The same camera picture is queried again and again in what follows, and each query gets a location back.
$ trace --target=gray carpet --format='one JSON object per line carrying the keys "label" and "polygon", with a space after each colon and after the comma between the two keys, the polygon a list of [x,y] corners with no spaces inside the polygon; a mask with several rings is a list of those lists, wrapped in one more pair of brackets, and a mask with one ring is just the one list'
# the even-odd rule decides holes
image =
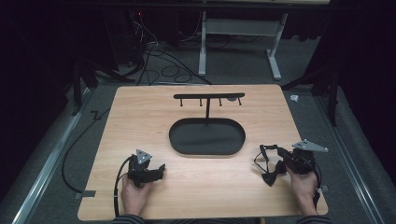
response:
{"label": "gray carpet", "polygon": [[[304,73],[318,43],[317,40],[305,42],[296,39],[282,40],[276,54],[282,80],[275,81],[271,77],[269,64],[263,54],[265,49],[271,48],[272,40],[270,38],[259,38],[250,41],[252,37],[240,36],[235,38],[237,39],[221,49],[216,49],[216,47],[222,46],[221,41],[209,43],[212,49],[207,51],[205,78],[212,84],[287,84]],[[161,44],[159,49],[172,54],[192,71],[198,70],[199,50],[197,46],[189,43],[188,46],[181,45],[179,48],[173,48]],[[155,70],[159,73],[169,65],[172,64],[154,56],[150,56],[148,60],[148,70]],[[120,70],[126,72],[129,68],[121,66]],[[167,68],[163,72],[165,75],[171,76],[175,70],[176,68],[173,67]],[[141,79],[142,84],[147,85],[156,76],[155,72],[149,72],[148,75],[144,74]],[[160,76],[157,81],[162,83],[175,82],[175,77]],[[204,83],[197,77],[193,77],[189,82]],[[93,113],[91,111],[95,110],[101,114],[111,107],[116,89],[121,85],[125,84],[100,79],[100,85],[94,90],[91,100],[82,111],[79,123],[69,137],[66,148],[69,148],[92,123]],[[324,193],[329,205],[327,216],[334,223],[371,223],[346,172],[346,167],[342,163],[339,146],[333,138],[332,129],[327,125],[326,117],[320,112],[317,103],[318,98],[311,96],[309,86],[299,86],[291,91],[284,91],[284,94],[300,136],[330,150],[328,153],[316,153],[316,159],[323,174],[323,185],[330,189],[330,191]],[[290,100],[291,94],[299,95],[298,103]],[[396,220],[395,188],[382,168],[380,161],[371,150],[364,134],[362,134],[359,123],[349,110],[342,91],[340,91],[338,98],[337,130],[343,136],[345,145],[361,171],[363,180],[372,192],[384,223],[392,223],[393,220]],[[56,145],[57,139],[60,138],[62,129],[65,127],[72,110],[73,104],[70,104],[64,114],[48,131],[48,134],[43,138],[40,146],[24,167],[13,189],[1,204],[0,223],[12,222],[51,149]],[[71,185],[77,189],[84,189],[87,183],[105,125],[106,116],[93,124],[70,150],[65,164],[65,172]],[[76,193],[63,182],[61,166],[58,166],[29,223],[82,223],[77,217],[80,200],[75,199],[75,195]],[[268,224],[276,224],[294,223],[297,219],[298,217],[267,217],[265,220]]]}

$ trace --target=person's left hand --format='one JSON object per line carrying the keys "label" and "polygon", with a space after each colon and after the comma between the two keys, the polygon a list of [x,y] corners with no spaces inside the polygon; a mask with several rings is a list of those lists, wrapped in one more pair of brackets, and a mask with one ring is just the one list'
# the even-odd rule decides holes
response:
{"label": "person's left hand", "polygon": [[121,199],[125,214],[140,215],[148,199],[152,184],[152,182],[147,183],[140,189],[134,185],[134,181],[128,178],[127,175],[122,178]]}

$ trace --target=hand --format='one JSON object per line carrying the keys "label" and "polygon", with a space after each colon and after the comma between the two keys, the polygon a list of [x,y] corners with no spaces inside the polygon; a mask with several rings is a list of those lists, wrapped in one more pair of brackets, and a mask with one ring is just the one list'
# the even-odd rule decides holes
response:
{"label": "hand", "polygon": [[152,184],[152,182],[147,183],[142,189],[139,189],[127,175],[122,177],[121,199],[125,214],[140,215],[146,204]]}
{"label": "hand", "polygon": [[290,174],[291,188],[303,216],[317,216],[318,212],[313,201],[318,182],[316,175],[314,172],[307,175],[298,175],[288,166],[286,166],[286,169]]}

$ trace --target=black tray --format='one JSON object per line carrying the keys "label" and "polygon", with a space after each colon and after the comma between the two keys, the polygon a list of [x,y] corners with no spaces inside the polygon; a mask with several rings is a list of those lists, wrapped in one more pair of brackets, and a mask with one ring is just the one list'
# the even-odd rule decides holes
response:
{"label": "black tray", "polygon": [[180,119],[169,131],[172,147],[189,155],[232,155],[245,138],[243,127],[232,119]]}

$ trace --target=striped sleeve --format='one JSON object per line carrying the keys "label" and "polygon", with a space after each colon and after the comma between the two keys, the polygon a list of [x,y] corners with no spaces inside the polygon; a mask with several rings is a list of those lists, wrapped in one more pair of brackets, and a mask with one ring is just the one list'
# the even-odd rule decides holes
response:
{"label": "striped sleeve", "polygon": [[328,217],[311,216],[303,217],[297,221],[297,224],[332,224]]}
{"label": "striped sleeve", "polygon": [[110,224],[144,224],[145,221],[141,217],[134,215],[122,215],[113,219]]}

